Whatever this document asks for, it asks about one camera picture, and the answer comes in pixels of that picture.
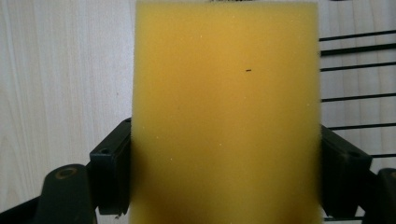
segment black screw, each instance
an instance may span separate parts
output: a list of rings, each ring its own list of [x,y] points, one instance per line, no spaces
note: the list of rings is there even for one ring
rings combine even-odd
[[[58,171],[55,175],[57,179],[66,179],[77,172],[75,167],[66,167],[60,171]]]
[[[102,154],[108,154],[108,153],[110,153],[110,150],[108,150],[108,148],[104,147],[104,148],[100,149],[99,152]]]

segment wood grain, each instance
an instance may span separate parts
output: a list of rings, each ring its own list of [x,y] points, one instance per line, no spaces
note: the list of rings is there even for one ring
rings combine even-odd
[[[396,1],[318,1],[320,36],[396,29]],[[396,35],[321,49],[396,43]],[[0,211],[40,193],[45,175],[89,152],[131,117],[134,1],[0,2]],[[327,57],[321,67],[396,61],[395,50]],[[396,92],[395,66],[320,74],[322,98]],[[322,104],[327,126],[396,122],[396,97]],[[396,153],[396,128],[338,131],[369,153]],[[374,170],[396,167],[377,160]],[[127,223],[127,217],[99,217]]]

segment yellow sponge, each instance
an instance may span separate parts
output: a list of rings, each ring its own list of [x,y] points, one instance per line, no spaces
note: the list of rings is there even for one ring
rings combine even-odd
[[[137,2],[131,223],[321,223],[313,3]]]

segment black clamp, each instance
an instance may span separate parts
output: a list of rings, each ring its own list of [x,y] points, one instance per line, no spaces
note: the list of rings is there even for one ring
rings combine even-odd
[[[322,126],[321,203],[337,220],[396,223],[396,169],[370,171],[373,158]],[[50,172],[41,196],[0,214],[1,224],[92,224],[102,215],[126,214],[130,201],[131,119],[120,123],[86,165]],[[358,206],[364,217],[355,217]]]

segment black wire rack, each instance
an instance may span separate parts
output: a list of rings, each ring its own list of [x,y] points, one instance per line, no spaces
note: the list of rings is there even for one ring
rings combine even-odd
[[[387,31],[381,31],[381,32],[371,32],[371,33],[354,34],[354,35],[338,35],[338,36],[322,37],[319,39],[319,42],[350,39],[350,38],[361,38],[361,37],[375,36],[375,35],[395,35],[395,34],[396,34],[396,30],[387,30]],[[396,43],[379,44],[379,45],[363,46],[363,47],[356,47],[356,48],[327,49],[327,50],[322,50],[320,52],[320,57],[324,58],[324,57],[330,57],[330,56],[342,56],[342,55],[346,55],[346,54],[359,54],[359,53],[363,53],[363,52],[381,51],[381,50],[390,50],[390,49],[396,49]],[[320,73],[322,75],[325,75],[324,73],[330,73],[333,71],[351,70],[351,69],[366,69],[366,68],[373,68],[373,67],[395,66],[395,65],[396,65],[396,59],[394,59],[394,61],[385,62],[385,63],[365,63],[365,64],[356,64],[356,65],[349,65],[349,66],[323,67],[323,68],[320,68]],[[322,98],[321,103],[327,104],[330,102],[344,102],[344,101],[364,100],[364,99],[372,99],[372,98],[386,98],[386,97],[396,97],[396,92],[356,95],[356,96],[347,96],[347,97]],[[384,128],[384,127],[396,127],[396,120],[395,120],[395,122],[387,122],[387,123],[371,123],[371,124],[362,124],[362,125],[333,126],[333,127],[328,127],[328,128],[332,131],[342,131],[342,130],[352,130],[352,129],[370,129],[370,128]],[[394,157],[396,157],[396,148],[395,148],[394,153],[373,154],[371,156],[374,159],[394,158]],[[324,218],[324,222],[360,221],[360,220],[363,220],[362,216],[351,217],[351,218],[334,218],[334,217],[325,217]]]

